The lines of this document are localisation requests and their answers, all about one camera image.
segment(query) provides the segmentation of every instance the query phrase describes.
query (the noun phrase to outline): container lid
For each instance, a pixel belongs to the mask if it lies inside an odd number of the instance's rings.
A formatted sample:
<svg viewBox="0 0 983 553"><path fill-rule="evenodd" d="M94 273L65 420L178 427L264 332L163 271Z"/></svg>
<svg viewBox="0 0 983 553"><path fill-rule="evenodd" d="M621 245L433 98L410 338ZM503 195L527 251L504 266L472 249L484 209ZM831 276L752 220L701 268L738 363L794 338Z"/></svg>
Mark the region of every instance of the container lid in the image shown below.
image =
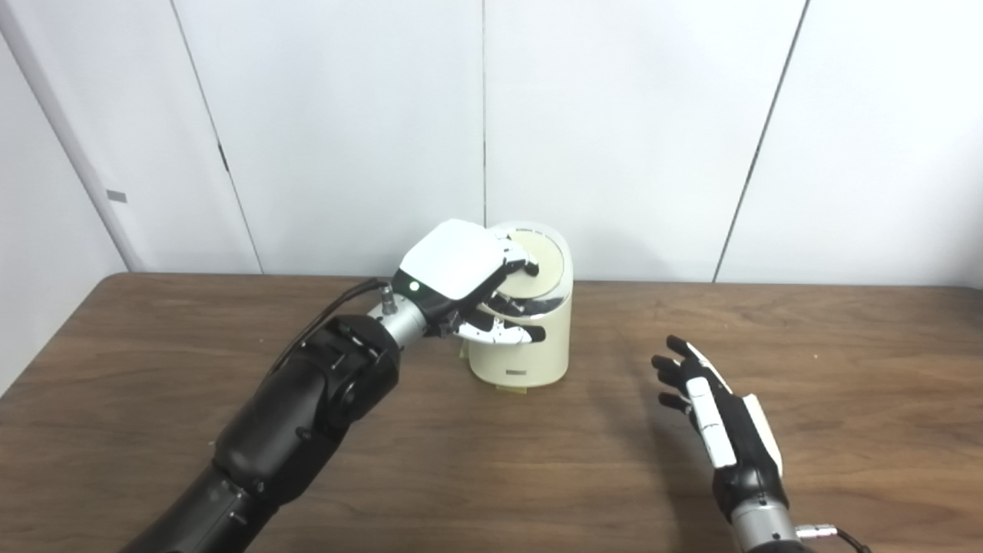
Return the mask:
<svg viewBox="0 0 983 553"><path fill-rule="evenodd" d="M536 276L525 271L509 275L485 305L502 315L528 318L559 307L573 291L573 264L563 238L538 223L505 222L494 228L506 229L511 240L535 256L540 272Z"/></svg>

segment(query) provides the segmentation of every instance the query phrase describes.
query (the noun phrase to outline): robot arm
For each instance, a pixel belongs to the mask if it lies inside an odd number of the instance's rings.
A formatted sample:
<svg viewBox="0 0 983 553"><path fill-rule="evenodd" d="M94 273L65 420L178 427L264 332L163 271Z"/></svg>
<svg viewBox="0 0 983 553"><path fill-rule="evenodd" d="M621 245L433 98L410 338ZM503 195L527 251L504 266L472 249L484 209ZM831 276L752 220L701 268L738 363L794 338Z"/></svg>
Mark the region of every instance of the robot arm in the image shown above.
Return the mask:
<svg viewBox="0 0 983 553"><path fill-rule="evenodd" d="M829 524L795 526L781 485L781 452L758 399L736 396L699 349L669 336L682 361L656 355L659 380L679 391L659 402L689 417L714 467L713 493L745 553L808 553L803 539L838 535L858 553L867 546Z"/></svg>
<svg viewBox="0 0 983 553"><path fill-rule="evenodd" d="M543 339L542 328L477 315L518 270L538 272L518 244L450 220L410 250L391 284L372 279L346 291L284 349L215 441L211 463L123 553L244 551L280 506L307 490L349 426L396 386L401 352L417 339ZM368 315L333 316L377 289L382 301Z"/></svg>

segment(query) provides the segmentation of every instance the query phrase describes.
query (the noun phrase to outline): cable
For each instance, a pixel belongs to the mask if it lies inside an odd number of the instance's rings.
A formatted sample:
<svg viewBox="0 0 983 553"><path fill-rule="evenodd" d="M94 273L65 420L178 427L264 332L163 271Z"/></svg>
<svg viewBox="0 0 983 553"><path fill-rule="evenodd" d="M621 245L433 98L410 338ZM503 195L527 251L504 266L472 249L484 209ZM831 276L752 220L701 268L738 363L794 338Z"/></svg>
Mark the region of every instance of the cable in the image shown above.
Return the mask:
<svg viewBox="0 0 983 553"><path fill-rule="evenodd" d="M867 547L866 545L860 543L859 540L857 540L852 535L844 532L842 529L837 528L837 535L843 541L845 541L846 543L849 543L851 546L853 546L853 549L855 549L857 551L857 553L871 553L870 547Z"/></svg>
<svg viewBox="0 0 983 553"><path fill-rule="evenodd" d="M287 361L287 358L297 348L298 345L311 339L311 336L313 336L317 331L321 329L321 327L324 326L325 323L327 323L327 319L331 316L332 313L334 313L336 309L338 309L348 301L352 300L353 298L356 298L364 293L382 288L387 284L388 282L384 280L379 280L377 278L369 278L368 280L359 282L358 284L355 284L351 288L348 288L347 290L342 292L340 296L338 296L334 301L329 303L327 307L325 307L320 313L318 313L318 315L314 317L314 319L311 320L304 327L304 329L294 337L294 339L290 340L290 343L287 344L287 346L283 349L283 351L281 351L280 354L276 357L276 360L273 361L273 365L269 368L269 373L267 373L267 376L278 371L283 366L283 364Z"/></svg>

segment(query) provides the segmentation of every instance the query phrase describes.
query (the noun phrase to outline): cream-colored container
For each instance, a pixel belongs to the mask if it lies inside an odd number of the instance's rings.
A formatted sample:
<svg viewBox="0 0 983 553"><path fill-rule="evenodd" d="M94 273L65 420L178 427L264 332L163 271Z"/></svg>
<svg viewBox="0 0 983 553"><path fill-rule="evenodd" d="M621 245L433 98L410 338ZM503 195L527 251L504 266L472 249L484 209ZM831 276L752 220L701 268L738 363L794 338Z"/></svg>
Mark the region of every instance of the cream-colored container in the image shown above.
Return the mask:
<svg viewBox="0 0 983 553"><path fill-rule="evenodd" d="M555 230L543 224L511 221L494 228L530 252L540 273L510 275L494 300L480 309L519 325L536 325L547 337L518 345L468 344L471 370L478 378L509 388L552 384L566 374L570 357L570 313L573 302L573 263L570 248Z"/></svg>

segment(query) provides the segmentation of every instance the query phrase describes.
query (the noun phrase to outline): white robotic hand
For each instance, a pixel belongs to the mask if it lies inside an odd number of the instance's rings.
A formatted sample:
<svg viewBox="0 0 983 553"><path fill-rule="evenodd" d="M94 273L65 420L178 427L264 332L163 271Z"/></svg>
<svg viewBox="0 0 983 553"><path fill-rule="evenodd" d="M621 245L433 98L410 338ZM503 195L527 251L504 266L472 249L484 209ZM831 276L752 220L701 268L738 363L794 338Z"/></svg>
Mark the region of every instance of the white robotic hand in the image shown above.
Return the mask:
<svg viewBox="0 0 983 553"><path fill-rule="evenodd" d="M534 277L539 263L507 234L447 220L407 252L391 290L383 292L382 304L370 315L400 345L450 334L483 343L542 341L542 327L515 325L477 310L516 271Z"/></svg>

